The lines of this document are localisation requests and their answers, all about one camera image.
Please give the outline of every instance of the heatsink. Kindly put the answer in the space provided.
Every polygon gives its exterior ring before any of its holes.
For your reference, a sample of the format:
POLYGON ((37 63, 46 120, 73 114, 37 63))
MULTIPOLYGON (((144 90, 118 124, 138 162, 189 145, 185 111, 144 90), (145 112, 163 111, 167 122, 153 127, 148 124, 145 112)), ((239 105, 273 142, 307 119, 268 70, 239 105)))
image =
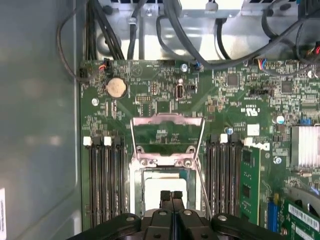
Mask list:
POLYGON ((320 126, 291 128, 291 165, 299 168, 320 166, 320 126))

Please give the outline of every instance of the blue pcie slot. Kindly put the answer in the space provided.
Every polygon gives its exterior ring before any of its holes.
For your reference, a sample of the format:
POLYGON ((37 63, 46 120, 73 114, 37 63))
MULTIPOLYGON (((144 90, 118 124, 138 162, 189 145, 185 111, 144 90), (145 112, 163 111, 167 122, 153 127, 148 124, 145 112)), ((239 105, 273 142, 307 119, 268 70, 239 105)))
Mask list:
POLYGON ((267 228, 268 230, 276 233, 278 223, 278 206, 270 201, 267 204, 267 228))

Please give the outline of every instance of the metal socket lever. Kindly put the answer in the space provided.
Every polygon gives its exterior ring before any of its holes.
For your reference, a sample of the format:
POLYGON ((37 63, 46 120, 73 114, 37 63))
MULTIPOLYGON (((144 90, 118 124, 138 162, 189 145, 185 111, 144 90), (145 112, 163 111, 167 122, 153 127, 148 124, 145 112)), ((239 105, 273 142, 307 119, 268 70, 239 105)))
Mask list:
POLYGON ((131 136, 133 143, 133 155, 131 166, 135 169, 156 168, 160 166, 184 167, 197 170, 197 158, 201 145, 201 139, 205 130, 205 120, 202 117, 184 117, 178 113, 159 113, 151 117, 134 117, 130 121, 131 136), (196 146, 189 146, 186 153, 173 153, 170 156, 162 156, 159 153, 145 153, 141 146, 136 146, 134 133, 135 126, 159 125, 163 122, 173 122, 176 125, 195 125, 200 127, 196 146))

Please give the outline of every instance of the sticker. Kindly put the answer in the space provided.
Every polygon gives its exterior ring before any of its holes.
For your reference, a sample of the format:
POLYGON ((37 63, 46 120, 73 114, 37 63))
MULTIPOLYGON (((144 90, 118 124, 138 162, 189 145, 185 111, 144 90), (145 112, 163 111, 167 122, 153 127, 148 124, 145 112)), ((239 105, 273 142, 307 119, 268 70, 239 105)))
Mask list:
POLYGON ((289 213, 296 216, 298 219, 302 220, 305 224, 308 224, 313 229, 317 230, 319 232, 319 222, 312 217, 308 216, 307 214, 304 214, 302 211, 300 211, 298 208, 292 206, 289 204, 289 213))
POLYGON ((311 236, 306 234, 304 231, 302 231, 299 227, 295 226, 295 232, 298 234, 300 237, 302 237, 304 240, 314 240, 311 236))
POLYGON ((7 239, 6 226, 6 194, 5 189, 0 189, 0 240, 7 239))
POLYGON ((248 136, 259 136, 260 135, 260 125, 259 124, 248 124, 247 125, 247 135, 248 136))

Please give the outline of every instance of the motherboard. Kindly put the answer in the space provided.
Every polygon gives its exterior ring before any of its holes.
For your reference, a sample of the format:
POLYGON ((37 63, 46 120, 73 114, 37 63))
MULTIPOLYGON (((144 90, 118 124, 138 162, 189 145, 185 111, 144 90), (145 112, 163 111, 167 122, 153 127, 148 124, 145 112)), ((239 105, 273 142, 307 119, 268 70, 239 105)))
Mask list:
MULTIPOLYGON (((266 63, 281 73, 300 67, 266 63)), ((80 73, 97 70, 80 86, 83 230, 125 212, 143 216, 171 190, 208 217, 228 213, 288 239, 316 238, 319 216, 303 213, 312 228, 299 215, 304 204, 285 197, 292 188, 319 195, 316 68, 285 78, 252 62, 210 70, 105 59, 83 62, 80 73)))

